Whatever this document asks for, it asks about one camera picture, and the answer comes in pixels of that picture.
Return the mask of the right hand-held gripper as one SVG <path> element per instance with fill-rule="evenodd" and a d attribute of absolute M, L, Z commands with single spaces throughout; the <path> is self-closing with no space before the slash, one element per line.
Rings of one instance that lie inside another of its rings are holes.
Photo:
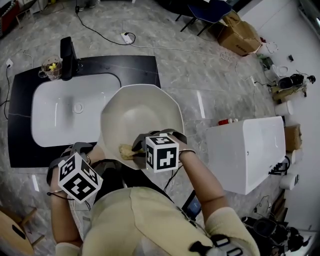
<path fill-rule="evenodd" d="M 171 128 L 142 133 L 133 142 L 133 162 L 139 170 L 154 173 L 173 171 L 179 165 L 180 146 L 177 141 L 187 143 L 187 138 Z"/>

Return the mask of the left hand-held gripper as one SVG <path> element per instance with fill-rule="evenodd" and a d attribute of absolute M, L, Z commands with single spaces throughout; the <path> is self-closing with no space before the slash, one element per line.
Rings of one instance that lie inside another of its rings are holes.
<path fill-rule="evenodd" d="M 48 192 L 49 196 L 61 198 L 61 193 L 65 193 L 64 199 L 82 204 L 101 189 L 103 178 L 90 166 L 87 157 L 92 148 L 90 143 L 77 142 L 50 163 L 46 180 L 50 185 L 57 168 L 57 189 Z"/>

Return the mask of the person's left hand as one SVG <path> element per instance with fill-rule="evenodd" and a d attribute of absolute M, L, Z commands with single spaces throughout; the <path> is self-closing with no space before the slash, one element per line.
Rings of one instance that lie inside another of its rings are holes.
<path fill-rule="evenodd" d="M 105 171 L 106 165 L 105 154 L 102 148 L 98 145 L 95 145 L 86 156 L 90 159 L 90 167 L 101 176 Z"/>

